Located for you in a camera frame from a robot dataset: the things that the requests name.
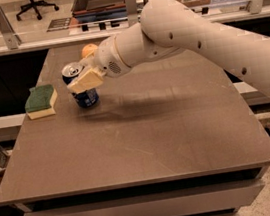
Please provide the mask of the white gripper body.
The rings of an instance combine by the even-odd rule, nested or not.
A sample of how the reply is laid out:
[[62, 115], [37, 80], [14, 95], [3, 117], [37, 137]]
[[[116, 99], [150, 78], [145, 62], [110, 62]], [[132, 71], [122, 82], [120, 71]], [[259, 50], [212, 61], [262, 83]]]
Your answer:
[[117, 52], [115, 36], [106, 38], [100, 43], [94, 53], [94, 64], [107, 77], [112, 78], [121, 77], [131, 71]]

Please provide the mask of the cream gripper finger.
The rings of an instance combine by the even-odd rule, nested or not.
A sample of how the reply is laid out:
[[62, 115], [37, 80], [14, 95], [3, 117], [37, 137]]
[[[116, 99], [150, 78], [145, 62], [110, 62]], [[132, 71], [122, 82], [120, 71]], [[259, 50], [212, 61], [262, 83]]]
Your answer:
[[86, 57], [82, 58], [81, 64], [84, 67], [95, 67], [96, 66], [96, 60], [95, 60], [95, 51], [89, 52]]
[[104, 73], [98, 67], [89, 67], [87, 70], [82, 72], [79, 77], [72, 80], [68, 84], [67, 88], [71, 93], [74, 94], [83, 93], [84, 91], [88, 91], [102, 85], [105, 75], [106, 73]]

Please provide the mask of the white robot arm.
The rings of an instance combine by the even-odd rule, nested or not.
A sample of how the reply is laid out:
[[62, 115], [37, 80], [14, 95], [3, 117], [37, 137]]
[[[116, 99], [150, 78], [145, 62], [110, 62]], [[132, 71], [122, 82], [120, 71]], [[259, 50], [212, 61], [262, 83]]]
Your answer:
[[210, 22], [176, 0], [151, 0], [138, 23], [101, 42], [68, 71], [73, 93], [96, 88], [144, 62], [191, 50], [270, 98], [270, 37]]

